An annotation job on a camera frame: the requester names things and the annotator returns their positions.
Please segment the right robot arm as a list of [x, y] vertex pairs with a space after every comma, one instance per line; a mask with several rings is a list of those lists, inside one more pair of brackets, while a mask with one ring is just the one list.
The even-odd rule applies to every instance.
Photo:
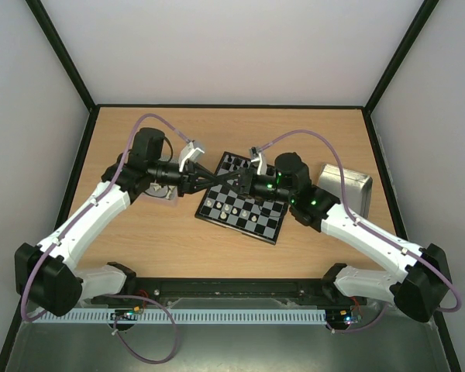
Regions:
[[345, 208], [337, 196], [312, 183], [308, 166], [296, 153], [279, 155], [265, 174], [248, 161], [217, 174], [238, 195], [288, 203], [297, 222], [343, 241], [381, 266], [363, 270], [334, 265], [322, 285], [327, 301], [373, 298], [395, 305], [417, 322], [428, 322], [439, 311], [451, 283], [444, 250], [400, 239]]

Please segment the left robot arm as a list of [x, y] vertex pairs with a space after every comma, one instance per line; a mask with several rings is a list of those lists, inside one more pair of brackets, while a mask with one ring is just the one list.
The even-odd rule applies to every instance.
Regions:
[[108, 263], [80, 271], [78, 264], [104, 228], [151, 184], [175, 186], [180, 196], [228, 185], [228, 176], [215, 175], [197, 162], [204, 150], [195, 141], [187, 140], [178, 162], [163, 161], [167, 141], [159, 129], [134, 127], [126, 148], [81, 207], [35, 246], [24, 243], [17, 249], [15, 284], [23, 320], [39, 318], [28, 312], [29, 302], [62, 316], [85, 299], [121, 294], [132, 273], [127, 267]]

